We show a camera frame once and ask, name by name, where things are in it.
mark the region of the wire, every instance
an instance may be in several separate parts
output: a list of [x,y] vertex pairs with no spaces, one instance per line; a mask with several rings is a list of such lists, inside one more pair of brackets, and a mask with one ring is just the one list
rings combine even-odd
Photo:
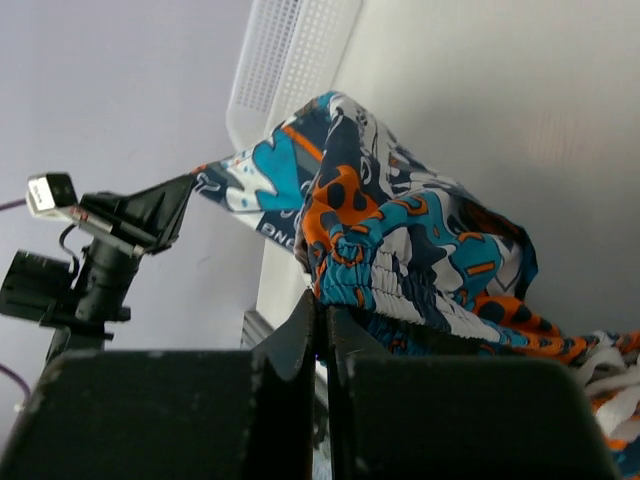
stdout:
[[64,242],[67,239],[67,236],[69,235],[69,233],[71,233],[71,231],[74,228],[76,228],[75,224],[69,225],[67,228],[63,230],[63,232],[60,234],[60,238],[58,239],[60,248],[62,248],[62,250],[64,250],[64,252],[67,253],[68,255],[71,255],[71,258],[73,259],[73,270],[71,271],[71,275],[73,276],[72,280],[75,280],[76,277],[78,276],[78,273],[80,272],[80,259],[73,252],[73,250],[65,246]]
[[16,383],[16,385],[20,387],[20,390],[22,390],[22,394],[24,395],[24,401],[22,404],[23,406],[26,405],[27,400],[29,400],[29,397],[31,397],[31,389],[29,388],[27,382],[25,382],[25,380],[20,375],[11,370],[4,363],[0,363],[0,372],[4,373],[5,376],[9,377]]
[[27,201],[24,199],[21,200],[14,200],[13,202],[8,202],[8,203],[3,203],[2,205],[0,205],[0,212],[3,212],[5,210],[11,210],[12,208],[16,208],[16,207],[22,207],[24,205],[27,204]]

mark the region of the folded garment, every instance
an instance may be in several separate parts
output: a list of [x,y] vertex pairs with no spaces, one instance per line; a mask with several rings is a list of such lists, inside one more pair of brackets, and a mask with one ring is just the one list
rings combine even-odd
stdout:
[[313,99],[196,190],[292,251],[325,305],[398,355],[528,355],[566,364],[626,476],[640,470],[640,332],[566,336],[524,303],[526,231],[419,162],[344,94]]

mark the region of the patterned fabric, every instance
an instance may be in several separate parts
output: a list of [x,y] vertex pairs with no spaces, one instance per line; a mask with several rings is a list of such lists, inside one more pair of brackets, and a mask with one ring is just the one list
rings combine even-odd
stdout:
[[[355,101],[315,98],[263,142],[194,175],[199,193],[296,255],[321,303],[351,307],[394,354],[570,366],[623,473],[636,472],[640,333],[568,337],[531,312],[523,299],[537,264],[526,231],[415,159]],[[623,397],[632,411],[598,414]]]

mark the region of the white basket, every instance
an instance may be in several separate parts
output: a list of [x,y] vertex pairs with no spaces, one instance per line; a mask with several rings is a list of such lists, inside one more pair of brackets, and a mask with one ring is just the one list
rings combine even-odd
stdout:
[[331,88],[361,0],[254,0],[227,108],[237,150]]

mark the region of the clothing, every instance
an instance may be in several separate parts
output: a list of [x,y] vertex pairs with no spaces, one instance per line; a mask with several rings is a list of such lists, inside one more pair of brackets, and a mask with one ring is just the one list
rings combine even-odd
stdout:
[[531,312],[524,297],[538,267],[524,228],[419,162],[351,98],[317,97],[194,175],[200,194],[295,254],[319,302],[356,309],[393,353],[568,365],[619,465],[640,463],[625,453],[639,450],[640,332],[569,337]]

